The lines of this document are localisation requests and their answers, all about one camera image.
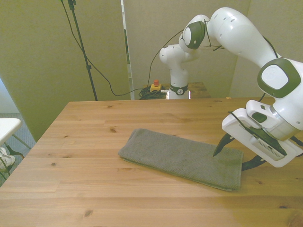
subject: wooden surface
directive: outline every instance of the wooden surface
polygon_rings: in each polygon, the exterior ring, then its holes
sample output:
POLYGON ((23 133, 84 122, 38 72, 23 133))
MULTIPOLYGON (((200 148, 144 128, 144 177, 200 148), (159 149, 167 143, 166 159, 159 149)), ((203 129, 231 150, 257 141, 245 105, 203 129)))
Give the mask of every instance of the wooden surface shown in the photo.
MULTIPOLYGON (((117 154, 136 128, 217 144, 227 111, 247 101, 69 103, 0 188, 0 226, 303 226, 303 157, 282 168, 266 163, 245 171, 241 189, 226 192, 117 154)), ((243 150, 244 161, 254 156, 237 141, 228 146, 243 150)))

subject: folded towel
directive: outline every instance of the folded towel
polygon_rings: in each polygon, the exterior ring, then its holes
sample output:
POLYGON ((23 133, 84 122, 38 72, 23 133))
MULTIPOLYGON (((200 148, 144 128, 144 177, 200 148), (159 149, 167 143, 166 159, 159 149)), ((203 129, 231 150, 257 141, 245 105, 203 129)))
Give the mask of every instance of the folded towel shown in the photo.
POLYGON ((211 187, 226 191, 239 189, 243 152, 223 148, 213 157, 215 148, 212 144, 136 129, 118 154, 125 161, 211 187))

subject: black cable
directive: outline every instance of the black cable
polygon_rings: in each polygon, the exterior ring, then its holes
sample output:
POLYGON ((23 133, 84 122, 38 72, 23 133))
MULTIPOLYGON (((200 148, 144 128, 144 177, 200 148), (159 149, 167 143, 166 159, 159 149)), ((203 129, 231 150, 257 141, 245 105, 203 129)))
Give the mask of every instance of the black cable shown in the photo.
POLYGON ((232 111, 228 111, 228 113, 231 114, 231 115, 240 123, 240 125, 242 125, 242 127, 243 127, 246 131, 248 131, 250 134, 254 135, 254 133, 253 133, 248 127, 246 127, 246 126, 241 122, 241 120, 240 120, 232 111))
POLYGON ((261 99, 259 99, 258 102, 261 102, 261 100, 264 98, 264 96, 265 96, 265 93, 262 95, 261 99))
POLYGON ((162 99, 166 96, 166 92, 161 92, 161 91, 152 91, 150 92, 151 86, 148 86, 146 89, 142 90, 139 93, 139 99, 162 99))
POLYGON ((121 95, 116 95, 116 94, 114 93, 114 91, 112 90, 112 86, 111 86, 111 83, 109 82, 109 80, 103 75, 103 73, 101 73, 101 72, 94 66, 94 64, 89 60, 89 58, 87 57, 87 55, 85 54, 85 52, 84 52, 83 49, 81 48, 81 46, 80 46, 80 44, 79 44, 79 42, 78 42, 78 40, 77 40, 77 38, 76 38, 76 36, 75 36, 73 30, 72 30, 71 21, 70 21, 70 18, 69 18, 69 16, 68 16, 68 14, 67 14, 65 5, 64 5, 64 3, 63 3, 63 0, 61 0, 61 3, 62 3, 62 5, 63 5, 63 8, 64 8, 64 11, 65 11, 65 14, 66 14, 68 23, 69 23, 69 25, 70 25, 72 36, 73 36, 74 39, 76 40, 76 43, 78 44, 79 48, 81 49, 81 51, 83 52, 83 54, 85 55, 85 57, 87 58, 87 60, 89 61, 89 63, 90 63, 90 64, 95 68, 95 70, 97 70, 97 71, 103 76, 103 78, 108 82, 109 88, 110 88, 111 92, 112 92, 115 96, 124 96, 124 95, 127 95, 127 94, 129 94, 129 93, 131 93, 131 92, 133 92, 133 91, 142 90, 142 88, 138 88, 138 89, 132 90, 132 91, 130 91, 130 92, 127 92, 127 93, 121 94, 121 95))
POLYGON ((268 42, 268 44, 269 44, 269 45, 271 46, 271 48, 273 49, 276 58, 279 58, 279 57, 278 57, 278 54, 276 53, 276 50, 275 50, 274 46, 271 44, 271 42, 270 42, 267 38, 265 38, 264 36, 263 36, 263 38, 266 40, 266 42, 268 42))
POLYGON ((150 66, 150 72, 149 72, 149 75, 148 75, 148 81, 147 81, 147 87, 149 85, 149 82, 150 82, 150 77, 151 77, 151 69, 152 69, 152 63, 153 61, 155 60, 155 58, 157 57, 157 55, 160 53, 161 49, 164 48, 169 42, 170 40, 172 40, 173 38, 175 38, 179 33, 183 32, 184 29, 182 29, 181 31, 179 31, 177 34, 175 34, 173 37, 171 37, 160 49, 159 51, 155 54, 152 62, 151 62, 151 66, 150 66))

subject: black pole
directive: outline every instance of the black pole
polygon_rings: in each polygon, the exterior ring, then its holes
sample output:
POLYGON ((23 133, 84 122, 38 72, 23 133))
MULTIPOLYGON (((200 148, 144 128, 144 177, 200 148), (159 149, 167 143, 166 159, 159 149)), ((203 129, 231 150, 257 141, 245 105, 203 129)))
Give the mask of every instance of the black pole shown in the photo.
POLYGON ((93 89, 95 100, 98 101, 97 94, 96 94, 96 91, 95 91, 94 82, 93 82, 93 78, 92 78, 91 72, 90 72, 91 66, 89 65, 89 63, 87 61, 87 57, 86 57, 85 50, 84 50, 84 45, 83 45, 83 42, 82 42, 80 30, 79 30, 79 27, 78 27, 78 22, 77 22, 75 11, 74 11, 75 10, 74 5, 76 5, 76 1, 75 0, 68 0, 68 4, 70 6, 70 10, 72 12, 72 16, 74 17, 74 21, 75 21, 75 25, 76 25, 76 28, 77 28, 77 32, 78 32, 78 36, 79 36, 79 40, 80 40, 80 44, 81 44, 81 48, 82 48, 82 52, 83 52, 85 63, 86 63, 86 69, 87 69, 87 71, 89 73, 89 79, 90 79, 91 87, 93 89))

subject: floor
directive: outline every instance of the floor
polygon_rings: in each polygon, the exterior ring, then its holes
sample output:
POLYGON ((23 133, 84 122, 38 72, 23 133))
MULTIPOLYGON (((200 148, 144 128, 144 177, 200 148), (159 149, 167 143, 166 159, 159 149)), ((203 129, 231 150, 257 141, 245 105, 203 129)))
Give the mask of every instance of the floor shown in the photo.
MULTIPOLYGON (((21 114, 17 114, 17 113, 0 113, 0 118, 19 118, 22 121, 22 126, 21 128, 15 133, 16 136, 18 136, 20 139, 22 139, 26 144, 28 144, 30 147, 33 147, 35 145, 35 140, 32 136, 32 134, 30 133, 30 131, 28 130, 24 120, 21 117, 21 114)), ((26 156, 30 149, 28 149, 26 146, 24 146, 22 143, 20 143, 17 139, 15 139, 14 137, 9 138, 9 140, 7 141, 7 144, 14 150, 17 152, 20 152, 23 154, 23 156, 26 156)), ((8 149, 6 148, 6 146, 3 144, 1 145, 1 147, 5 148, 6 151, 8 152, 8 149)), ((12 173, 16 167, 20 164, 20 162, 22 161, 21 156, 15 156, 16 161, 15 164, 13 165, 10 173, 12 173)), ((9 175, 7 173, 3 173, 3 175, 5 175, 6 178, 9 177, 9 175)), ((5 179, 0 175, 0 187, 3 185, 3 183, 5 182, 5 179)))

